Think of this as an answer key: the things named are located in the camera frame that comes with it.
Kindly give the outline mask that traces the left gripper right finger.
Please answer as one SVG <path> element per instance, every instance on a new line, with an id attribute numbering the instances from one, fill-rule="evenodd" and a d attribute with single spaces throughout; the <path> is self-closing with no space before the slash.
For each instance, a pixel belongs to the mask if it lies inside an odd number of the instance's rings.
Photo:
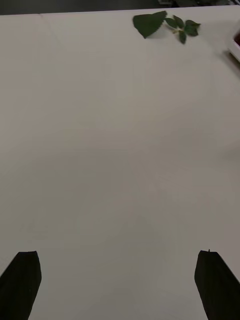
<path id="1" fill-rule="evenodd" d="M 209 320 L 240 319 L 240 282 L 217 252 L 199 252 L 194 280 Z"/>

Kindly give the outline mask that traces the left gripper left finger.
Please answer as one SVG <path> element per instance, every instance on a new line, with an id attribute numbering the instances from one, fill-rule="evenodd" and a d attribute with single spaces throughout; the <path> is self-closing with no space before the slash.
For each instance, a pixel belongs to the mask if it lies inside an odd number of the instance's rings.
<path id="1" fill-rule="evenodd" d="M 36 251 L 18 252 L 0 276 L 0 318 L 27 320 L 42 280 Z"/>

